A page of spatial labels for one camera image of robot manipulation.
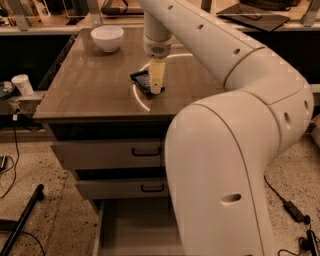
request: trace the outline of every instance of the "table top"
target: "table top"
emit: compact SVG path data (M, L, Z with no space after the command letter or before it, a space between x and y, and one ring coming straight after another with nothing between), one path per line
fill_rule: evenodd
M91 29L82 29L34 119L48 123L171 119L188 104L225 91L175 41L165 59L165 90L158 95L144 94L130 79L130 74L146 69L151 60L143 50L143 27L124 30L121 48L106 53L95 46Z

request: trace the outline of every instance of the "floor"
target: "floor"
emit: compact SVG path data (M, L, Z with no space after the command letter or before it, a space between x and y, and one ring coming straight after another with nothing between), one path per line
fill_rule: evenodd
M12 130L0 131L0 155L17 158ZM0 219L17 220L38 184L44 185L44 200L38 202L24 231L41 242L47 256L92 255L97 216L91 205L81 199L74 178L63 170L50 149L52 138L44 131L17 132L19 161L11 191L0 199ZM320 236L320 149L310 135L273 160L266 176L287 200L293 201L312 219L312 229ZM0 195L13 179L9 171L0 176ZM278 249L298 252L298 238L306 236L306 227L295 223L283 210L280 200L266 187L267 201ZM0 248L6 233L0 233ZM42 255L29 235L19 236L10 255Z

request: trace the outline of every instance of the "black cable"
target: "black cable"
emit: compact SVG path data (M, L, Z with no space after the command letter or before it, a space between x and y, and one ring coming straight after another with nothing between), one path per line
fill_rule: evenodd
M282 203L287 202L287 200L285 200L285 199L278 193L278 191L275 190L275 189L270 185L270 183L269 183L268 180L267 180L266 175L264 175L263 177L264 177L264 180L265 180L265 182L267 183L268 187L279 197L279 199L281 200L281 202L282 202Z
M286 249L281 249L281 250L278 251L278 256L281 256L281 252L287 252L287 253L290 253L291 255L295 255L295 256L301 255L301 253L302 253L301 243L302 243L303 240L304 240L303 237L300 237L299 240L298 240L298 243L299 243L299 253L298 254L296 254L294 252L290 252L290 251L288 251Z
M37 242L37 243L38 243L38 245L40 246L40 248L41 248L41 252L42 252L42 255L43 255L43 256L45 256L45 255L46 255L46 254L45 254L45 252L44 252L43 246L42 246L42 244L40 243L40 241L39 241L39 239L38 239L38 238L36 238L34 235L32 235L31 233L26 232L26 231L20 231L20 233L22 233L22 234L26 234L26 235L29 235L29 236L33 237L33 238L34 238L34 240L36 240L36 242Z
M14 166L13 166L13 180L12 180L9 188L7 189L7 191L2 196L0 196L0 199L4 198L10 192L10 190L13 187L13 184L16 181L16 176L17 176L17 164L19 162L20 152L19 152L19 148L18 148L17 132L16 132L16 127L15 126L13 126L13 132L14 132L14 140L15 140L15 145L16 145L16 151L17 151L17 160L16 160L16 162L14 163Z

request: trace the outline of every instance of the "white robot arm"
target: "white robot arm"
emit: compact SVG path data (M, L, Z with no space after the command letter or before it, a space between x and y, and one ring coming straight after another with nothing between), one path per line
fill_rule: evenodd
M230 90L187 106L168 129L167 177L185 255L276 255L263 175L306 130L310 86L265 45L185 0L137 1L149 55L168 55L173 34Z

